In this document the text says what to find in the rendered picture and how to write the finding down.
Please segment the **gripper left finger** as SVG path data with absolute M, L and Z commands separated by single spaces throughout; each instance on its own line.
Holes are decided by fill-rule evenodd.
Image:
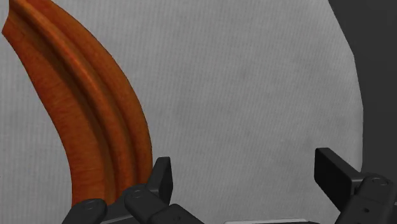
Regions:
M 171 160 L 159 157 L 146 184 L 125 189 L 111 205 L 87 199 L 74 205 L 62 224 L 204 224 L 178 204 L 171 204 Z

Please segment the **white fabric bed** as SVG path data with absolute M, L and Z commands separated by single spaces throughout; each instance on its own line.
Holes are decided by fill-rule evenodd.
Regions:
M 173 202 L 205 224 L 306 218 L 337 209 L 315 184 L 314 150 L 361 167 L 352 54 L 327 0 L 52 0 L 129 80 Z M 61 224 L 72 181 L 60 136 L 0 33 L 0 224 Z

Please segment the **orange wooden curved object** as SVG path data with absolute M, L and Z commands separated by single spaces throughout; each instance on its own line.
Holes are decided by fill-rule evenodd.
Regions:
M 52 0 L 8 2 L 2 33 L 60 136 L 73 204 L 112 204 L 126 188 L 146 183 L 153 160 L 148 124 L 115 59 Z

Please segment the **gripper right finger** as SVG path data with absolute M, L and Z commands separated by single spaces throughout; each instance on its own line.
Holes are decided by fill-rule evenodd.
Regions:
M 315 150 L 314 180 L 340 211 L 335 224 L 397 224 L 397 185 L 359 172 L 329 148 Z

